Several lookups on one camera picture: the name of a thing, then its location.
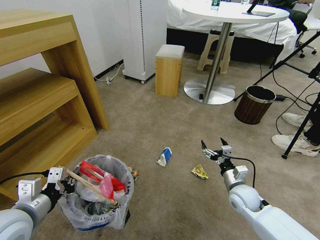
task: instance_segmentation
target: office chair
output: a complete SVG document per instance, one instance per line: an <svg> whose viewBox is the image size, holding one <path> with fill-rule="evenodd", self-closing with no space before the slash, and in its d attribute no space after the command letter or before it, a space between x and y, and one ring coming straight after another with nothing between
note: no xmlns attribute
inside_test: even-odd
<svg viewBox="0 0 320 240"><path fill-rule="evenodd" d="M293 9L301 12L305 12L308 15L306 21L304 22L304 25L308 28L307 31L320 31L320 19L315 16L316 12L319 11L319 8L320 8L320 0L315 0L315 2L312 5L296 4ZM297 47L303 44L300 41L303 34L304 32L302 32L297 39ZM313 50L311 54L317 53L317 48L312 47L310 45L307 45L306 47ZM300 58L305 57L303 50L301 50L301 54L299 55L299 57Z"/></svg>

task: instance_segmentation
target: stool cushion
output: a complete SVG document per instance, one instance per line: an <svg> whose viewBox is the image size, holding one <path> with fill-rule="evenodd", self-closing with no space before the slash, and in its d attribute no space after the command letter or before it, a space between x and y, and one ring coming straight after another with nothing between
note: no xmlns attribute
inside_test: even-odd
<svg viewBox="0 0 320 240"><path fill-rule="evenodd" d="M182 58L184 46L163 44L156 57L163 58Z"/></svg>

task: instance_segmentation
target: table base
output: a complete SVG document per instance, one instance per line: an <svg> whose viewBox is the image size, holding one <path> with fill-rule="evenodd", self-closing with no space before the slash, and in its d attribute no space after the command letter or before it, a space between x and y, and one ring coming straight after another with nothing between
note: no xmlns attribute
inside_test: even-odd
<svg viewBox="0 0 320 240"><path fill-rule="evenodd" d="M205 93L207 79L192 79L184 84L184 92L193 100L203 103L202 99L199 99L199 95ZM226 83L221 83L213 86L210 91L207 104L220 105L231 102L235 96L233 87Z"/></svg>

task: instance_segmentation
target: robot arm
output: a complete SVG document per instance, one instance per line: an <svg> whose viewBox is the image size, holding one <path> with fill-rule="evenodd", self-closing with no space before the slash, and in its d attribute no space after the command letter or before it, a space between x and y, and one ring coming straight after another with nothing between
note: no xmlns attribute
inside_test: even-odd
<svg viewBox="0 0 320 240"><path fill-rule="evenodd" d="M46 217L65 192L65 186L74 187L71 179L65 181L64 168L50 168L47 183L41 189L41 178L20 180L19 200L11 209L0 211L1 240L29 240L39 223Z"/></svg>
<svg viewBox="0 0 320 240"><path fill-rule="evenodd" d="M230 158L232 147L223 139L221 150L207 149L202 141L203 154L214 160L221 169L231 207L240 213L262 240L318 240L292 217L277 207L271 206L252 187L245 184L246 166L235 167Z"/></svg>

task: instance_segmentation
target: metal table leg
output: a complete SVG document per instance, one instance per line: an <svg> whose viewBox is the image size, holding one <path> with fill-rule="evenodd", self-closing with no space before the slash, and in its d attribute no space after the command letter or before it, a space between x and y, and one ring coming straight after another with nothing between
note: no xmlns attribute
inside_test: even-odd
<svg viewBox="0 0 320 240"><path fill-rule="evenodd" d="M223 23L222 25L217 50L213 59L212 70L208 80L192 79L185 83L184 91L193 100L211 105L225 104L233 100L235 92L231 86L226 83L214 85L220 62L226 48L231 25L232 23Z"/></svg>

